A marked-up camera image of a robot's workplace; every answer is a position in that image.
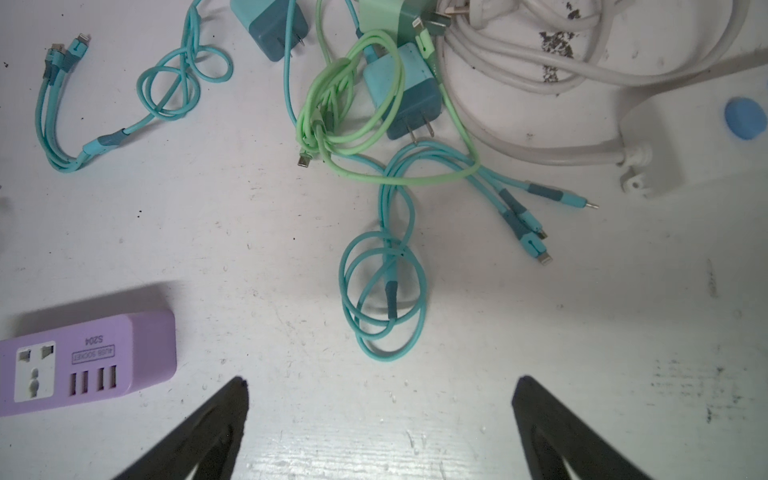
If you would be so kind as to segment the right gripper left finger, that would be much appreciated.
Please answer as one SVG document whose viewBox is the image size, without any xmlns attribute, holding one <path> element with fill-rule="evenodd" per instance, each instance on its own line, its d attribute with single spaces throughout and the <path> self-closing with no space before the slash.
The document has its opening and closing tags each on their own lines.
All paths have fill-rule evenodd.
<svg viewBox="0 0 768 480">
<path fill-rule="evenodd" d="M 119 479 L 229 479 L 249 409 L 247 381 L 232 378 Z"/>
</svg>

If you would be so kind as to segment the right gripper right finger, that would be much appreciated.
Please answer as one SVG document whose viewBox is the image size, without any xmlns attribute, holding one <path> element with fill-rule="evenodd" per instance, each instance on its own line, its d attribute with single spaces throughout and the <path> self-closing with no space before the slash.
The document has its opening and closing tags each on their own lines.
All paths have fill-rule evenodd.
<svg viewBox="0 0 768 480">
<path fill-rule="evenodd" d="M 533 479 L 646 479 L 630 462 L 531 376 L 511 402 Z"/>
</svg>

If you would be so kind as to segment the purple power socket strip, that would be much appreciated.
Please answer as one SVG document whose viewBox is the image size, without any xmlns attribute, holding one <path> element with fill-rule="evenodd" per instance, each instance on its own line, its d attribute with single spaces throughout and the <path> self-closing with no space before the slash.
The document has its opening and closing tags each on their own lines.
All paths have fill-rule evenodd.
<svg viewBox="0 0 768 480">
<path fill-rule="evenodd" d="M 120 314 L 1 342 L 1 415 L 124 396 L 177 369 L 169 310 Z"/>
</svg>

